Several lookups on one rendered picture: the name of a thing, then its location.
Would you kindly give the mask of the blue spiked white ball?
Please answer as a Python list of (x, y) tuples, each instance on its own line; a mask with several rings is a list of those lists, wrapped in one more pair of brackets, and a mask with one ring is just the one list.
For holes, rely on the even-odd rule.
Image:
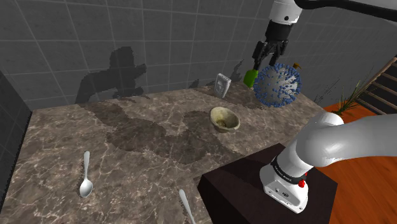
[(295, 101), (301, 87), (300, 73), (293, 66), (279, 63), (262, 69), (253, 83), (256, 98), (265, 106), (275, 108)]

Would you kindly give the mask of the grey remote control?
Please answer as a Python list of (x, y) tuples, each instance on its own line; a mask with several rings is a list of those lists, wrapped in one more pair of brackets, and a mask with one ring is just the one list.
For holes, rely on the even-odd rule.
[(231, 79), (218, 73), (214, 83), (214, 93), (219, 98), (224, 98), (231, 84)]

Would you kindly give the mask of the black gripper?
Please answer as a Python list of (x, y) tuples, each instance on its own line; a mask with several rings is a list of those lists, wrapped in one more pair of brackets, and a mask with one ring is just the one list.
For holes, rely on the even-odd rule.
[(293, 25), (280, 24), (277, 22), (269, 21), (265, 33), (265, 42), (259, 41), (256, 44), (252, 58), (254, 59), (254, 70), (259, 70), (262, 60), (268, 55), (268, 45), (276, 43), (272, 48), (272, 57), (269, 62), (270, 66), (274, 66), (281, 55), (284, 55), (286, 46), (288, 44), (288, 37), (292, 30)]

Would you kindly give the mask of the dark robot stand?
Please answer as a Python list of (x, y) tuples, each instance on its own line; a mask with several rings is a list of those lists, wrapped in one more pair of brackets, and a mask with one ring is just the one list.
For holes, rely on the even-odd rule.
[(268, 196), (260, 169), (284, 149), (277, 143), (203, 174), (198, 191), (213, 224), (329, 224), (338, 183), (313, 168), (309, 200), (299, 214)]

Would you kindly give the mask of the green grass plant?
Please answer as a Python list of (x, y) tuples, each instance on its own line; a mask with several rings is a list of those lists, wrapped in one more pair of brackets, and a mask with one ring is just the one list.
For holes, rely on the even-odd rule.
[(338, 116), (343, 116), (343, 115), (354, 116), (351, 110), (358, 107), (358, 103), (356, 101), (358, 100), (359, 95), (362, 93), (363, 89), (365, 88), (366, 88), (366, 84), (364, 84), (361, 81), (358, 81), (352, 94), (349, 97), (344, 97), (344, 87), (342, 87), (342, 95), (338, 100), (338, 104), (337, 104), (338, 108), (337, 110), (332, 111), (332, 113), (335, 113)]

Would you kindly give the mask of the silver spoon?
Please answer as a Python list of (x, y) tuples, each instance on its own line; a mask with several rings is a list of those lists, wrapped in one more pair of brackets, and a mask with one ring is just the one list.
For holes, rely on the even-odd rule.
[(80, 185), (80, 196), (85, 198), (88, 197), (93, 190), (93, 183), (88, 179), (88, 165), (90, 161), (90, 152), (86, 151), (84, 152), (84, 160), (83, 160), (83, 165), (84, 165), (84, 179), (83, 182)]

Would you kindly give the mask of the green rounded object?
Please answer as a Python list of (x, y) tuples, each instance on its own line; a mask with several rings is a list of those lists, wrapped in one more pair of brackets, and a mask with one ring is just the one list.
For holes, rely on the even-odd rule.
[(254, 81), (257, 78), (258, 70), (252, 69), (248, 70), (245, 74), (243, 83), (248, 87), (251, 88), (254, 85)]

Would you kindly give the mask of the beige bowl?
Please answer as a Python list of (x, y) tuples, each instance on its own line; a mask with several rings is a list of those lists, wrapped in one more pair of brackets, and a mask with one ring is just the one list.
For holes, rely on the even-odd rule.
[(240, 127), (240, 118), (228, 108), (212, 108), (209, 112), (209, 119), (220, 133), (235, 131)]

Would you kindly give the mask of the wooden staircase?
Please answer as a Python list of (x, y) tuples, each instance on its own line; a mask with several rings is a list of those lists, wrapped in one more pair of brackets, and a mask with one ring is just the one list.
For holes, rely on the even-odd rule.
[(397, 114), (397, 55), (362, 88), (356, 102), (378, 115)]

